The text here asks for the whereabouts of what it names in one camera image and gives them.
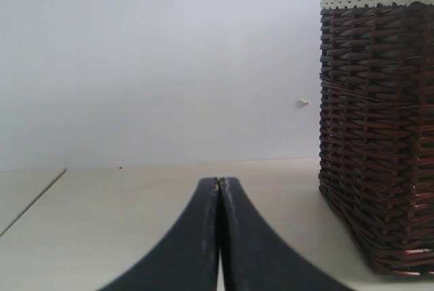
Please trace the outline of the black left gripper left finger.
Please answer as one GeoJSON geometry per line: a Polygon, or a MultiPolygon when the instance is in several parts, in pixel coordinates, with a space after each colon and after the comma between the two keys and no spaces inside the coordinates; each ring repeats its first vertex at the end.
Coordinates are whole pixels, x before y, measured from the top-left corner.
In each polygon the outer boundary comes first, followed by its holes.
{"type": "Polygon", "coordinates": [[[218,180],[202,178],[182,214],[163,238],[135,265],[101,290],[216,290],[218,202],[218,180]]]}

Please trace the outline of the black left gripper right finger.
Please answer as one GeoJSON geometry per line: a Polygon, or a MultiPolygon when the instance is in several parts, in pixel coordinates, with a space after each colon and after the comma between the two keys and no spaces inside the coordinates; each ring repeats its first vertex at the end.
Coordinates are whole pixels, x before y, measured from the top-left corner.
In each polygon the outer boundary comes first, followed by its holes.
{"type": "Polygon", "coordinates": [[[222,178],[219,185],[225,290],[342,290],[276,234],[237,178],[222,178]]]}

